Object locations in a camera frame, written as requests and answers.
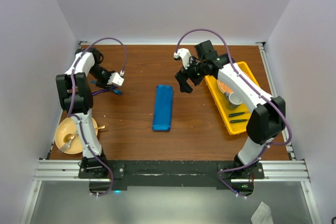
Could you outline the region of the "blue plastic fork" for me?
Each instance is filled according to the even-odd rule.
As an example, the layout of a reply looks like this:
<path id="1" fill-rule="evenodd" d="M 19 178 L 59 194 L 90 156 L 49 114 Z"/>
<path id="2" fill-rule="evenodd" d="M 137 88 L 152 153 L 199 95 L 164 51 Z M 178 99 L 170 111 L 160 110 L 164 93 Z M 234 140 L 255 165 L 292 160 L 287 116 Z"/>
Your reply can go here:
<path id="1" fill-rule="evenodd" d="M 110 91 L 113 92 L 113 93 L 115 93 L 116 95 L 121 95 L 122 94 L 122 91 L 119 90 L 118 87 L 111 86 L 109 88 L 102 88 L 102 89 L 100 89 L 98 91 L 94 91 L 92 93 L 92 95 L 94 96 L 94 95 L 97 95 L 97 94 L 106 93 L 106 92 L 110 92 Z"/>

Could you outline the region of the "blue cloth napkin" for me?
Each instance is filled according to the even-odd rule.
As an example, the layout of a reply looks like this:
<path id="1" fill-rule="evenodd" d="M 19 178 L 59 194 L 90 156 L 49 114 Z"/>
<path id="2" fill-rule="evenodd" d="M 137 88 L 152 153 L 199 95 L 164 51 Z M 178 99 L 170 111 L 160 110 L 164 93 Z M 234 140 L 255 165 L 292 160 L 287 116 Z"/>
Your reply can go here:
<path id="1" fill-rule="evenodd" d="M 154 116 L 152 130 L 155 132 L 168 132 L 171 128 L 173 110 L 173 88 L 158 85 L 155 93 Z"/>

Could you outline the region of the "purple plastic knife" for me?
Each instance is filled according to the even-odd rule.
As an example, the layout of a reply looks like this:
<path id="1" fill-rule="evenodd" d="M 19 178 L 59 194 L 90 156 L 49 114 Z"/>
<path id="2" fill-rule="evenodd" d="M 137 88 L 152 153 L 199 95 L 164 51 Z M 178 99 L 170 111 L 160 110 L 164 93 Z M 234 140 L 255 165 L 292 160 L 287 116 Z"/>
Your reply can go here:
<path id="1" fill-rule="evenodd" d="M 106 93 L 106 92 L 113 92 L 115 94 L 119 93 L 119 90 L 115 89 L 115 88 L 110 88 L 110 89 L 100 89 L 98 91 L 95 91 L 92 93 L 92 95 L 97 95 L 97 94 L 101 94 L 101 93 Z"/>

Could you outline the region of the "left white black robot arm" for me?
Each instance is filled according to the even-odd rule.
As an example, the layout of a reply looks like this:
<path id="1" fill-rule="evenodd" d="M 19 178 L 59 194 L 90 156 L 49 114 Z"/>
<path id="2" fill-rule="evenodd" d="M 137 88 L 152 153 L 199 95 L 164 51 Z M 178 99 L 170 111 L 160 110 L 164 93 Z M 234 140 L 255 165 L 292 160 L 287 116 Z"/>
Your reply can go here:
<path id="1" fill-rule="evenodd" d="M 100 66 L 103 59 L 103 54 L 96 48 L 78 49 L 70 69 L 56 76 L 56 85 L 61 108 L 73 120 L 81 141 L 80 169 L 96 178 L 111 178 L 111 169 L 92 121 L 93 95 L 87 78 L 91 74 L 101 88 L 113 86 L 114 71 Z"/>

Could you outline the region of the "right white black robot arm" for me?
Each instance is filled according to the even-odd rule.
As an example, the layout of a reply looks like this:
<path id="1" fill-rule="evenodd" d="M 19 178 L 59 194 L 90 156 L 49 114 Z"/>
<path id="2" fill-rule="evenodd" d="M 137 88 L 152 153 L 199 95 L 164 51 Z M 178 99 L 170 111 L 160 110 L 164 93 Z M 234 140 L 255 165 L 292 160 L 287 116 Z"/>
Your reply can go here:
<path id="1" fill-rule="evenodd" d="M 189 80 L 198 85 L 205 76 L 212 76 L 229 86 L 247 107 L 250 112 L 246 126 L 248 138 L 235 156 L 233 167 L 223 170 L 246 178 L 273 139 L 285 129 L 286 103 L 256 85 L 233 61 L 230 52 L 219 55 L 209 40 L 196 45 L 195 49 L 196 56 L 185 48 L 177 48 L 173 55 L 174 60 L 182 63 L 175 74 L 180 91 L 192 93 Z"/>

